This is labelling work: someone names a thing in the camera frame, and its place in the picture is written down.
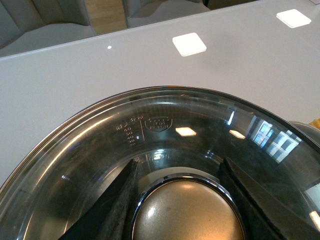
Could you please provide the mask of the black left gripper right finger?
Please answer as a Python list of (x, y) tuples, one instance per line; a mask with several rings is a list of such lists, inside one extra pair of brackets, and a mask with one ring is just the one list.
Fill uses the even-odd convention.
[(320, 232), (304, 222), (231, 159), (219, 165), (218, 178), (230, 193), (250, 240), (318, 240)]

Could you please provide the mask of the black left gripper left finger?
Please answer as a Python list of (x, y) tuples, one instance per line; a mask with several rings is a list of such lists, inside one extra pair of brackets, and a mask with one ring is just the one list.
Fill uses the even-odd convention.
[(61, 240), (121, 240), (130, 205), (138, 194), (138, 162), (131, 159), (92, 207)]

